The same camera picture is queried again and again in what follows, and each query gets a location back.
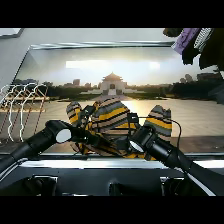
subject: striped garment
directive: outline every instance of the striped garment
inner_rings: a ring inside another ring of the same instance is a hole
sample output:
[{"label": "striped garment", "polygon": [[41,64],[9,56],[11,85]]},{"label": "striped garment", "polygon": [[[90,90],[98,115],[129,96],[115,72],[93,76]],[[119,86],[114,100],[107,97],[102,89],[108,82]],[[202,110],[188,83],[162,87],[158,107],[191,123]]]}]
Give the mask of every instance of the striped garment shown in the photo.
[{"label": "striped garment", "polygon": [[214,28],[201,28],[201,31],[195,40],[194,48],[197,48],[200,52],[202,52],[213,31]]},{"label": "striped garment", "polygon": [[[127,155],[126,151],[117,150],[119,140],[126,140],[128,136],[133,135],[140,127],[140,124],[128,123],[127,114],[130,110],[116,98],[105,100],[104,102],[95,102],[95,112],[91,115],[90,121],[82,118],[82,108],[78,102],[71,102],[67,107],[67,114],[71,124],[75,127],[85,127],[92,134],[98,134],[110,142],[110,146],[99,146],[94,148],[91,145],[72,143],[75,151],[87,154],[90,151],[103,156],[122,156],[125,158],[145,158],[144,153],[134,152]],[[144,126],[153,125],[158,131],[160,137],[169,141],[172,131],[172,123],[164,119],[167,116],[171,118],[171,112],[164,110],[157,105],[149,114]]]}]

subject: sky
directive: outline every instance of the sky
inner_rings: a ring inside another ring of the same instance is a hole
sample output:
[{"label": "sky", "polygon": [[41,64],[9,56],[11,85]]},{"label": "sky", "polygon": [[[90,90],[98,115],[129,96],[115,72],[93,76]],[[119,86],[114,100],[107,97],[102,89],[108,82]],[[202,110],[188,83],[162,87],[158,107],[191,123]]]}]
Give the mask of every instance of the sky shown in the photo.
[{"label": "sky", "polygon": [[179,82],[185,74],[194,80],[200,70],[199,55],[193,65],[183,65],[182,56],[171,47],[84,48],[59,50],[31,50],[17,75],[17,79],[32,78],[53,82],[54,85],[72,83],[98,85],[111,72],[128,85],[157,85]]}]

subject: white circular joint cap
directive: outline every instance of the white circular joint cap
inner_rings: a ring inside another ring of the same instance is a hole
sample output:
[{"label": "white circular joint cap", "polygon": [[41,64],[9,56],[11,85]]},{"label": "white circular joint cap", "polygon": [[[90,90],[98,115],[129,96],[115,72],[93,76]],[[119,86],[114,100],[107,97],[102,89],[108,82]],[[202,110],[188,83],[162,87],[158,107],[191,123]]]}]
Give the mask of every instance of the white circular joint cap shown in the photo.
[{"label": "white circular joint cap", "polygon": [[138,150],[139,152],[144,152],[144,151],[142,150],[142,148],[141,148],[139,145],[137,145],[135,142],[130,141],[130,144],[132,145],[133,148],[135,148],[135,149]]},{"label": "white circular joint cap", "polygon": [[56,141],[58,143],[63,143],[63,142],[68,141],[71,137],[72,137],[71,131],[69,129],[63,129],[58,132],[58,134],[56,136]]}]

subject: purple cloth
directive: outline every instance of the purple cloth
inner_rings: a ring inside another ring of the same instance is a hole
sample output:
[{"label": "purple cloth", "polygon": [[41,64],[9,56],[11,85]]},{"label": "purple cloth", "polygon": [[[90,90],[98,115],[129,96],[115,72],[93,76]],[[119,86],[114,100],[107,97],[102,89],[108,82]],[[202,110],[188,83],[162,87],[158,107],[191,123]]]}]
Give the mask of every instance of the purple cloth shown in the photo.
[{"label": "purple cloth", "polygon": [[172,48],[179,54],[182,54],[190,40],[196,35],[200,28],[184,28],[179,38]]}]

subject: black equipment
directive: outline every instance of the black equipment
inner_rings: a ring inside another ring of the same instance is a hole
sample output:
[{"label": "black equipment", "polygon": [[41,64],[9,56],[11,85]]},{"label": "black equipment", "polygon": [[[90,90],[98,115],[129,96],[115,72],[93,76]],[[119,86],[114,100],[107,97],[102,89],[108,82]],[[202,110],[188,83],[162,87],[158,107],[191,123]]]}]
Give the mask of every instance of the black equipment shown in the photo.
[{"label": "black equipment", "polygon": [[[60,120],[50,120],[42,131],[21,143],[14,152],[0,160],[0,180],[7,175],[12,166],[19,165],[24,159],[40,154],[55,143],[66,141],[90,144],[94,147],[101,143],[108,143],[99,135],[92,135],[82,128],[75,128]],[[189,160],[177,147],[159,138],[153,127],[140,127],[129,142],[130,148],[150,154],[171,169],[181,169],[185,176],[187,175],[200,186],[207,195],[224,196],[223,175]],[[119,184],[115,184],[110,189],[111,192],[119,192],[121,188]]]}]

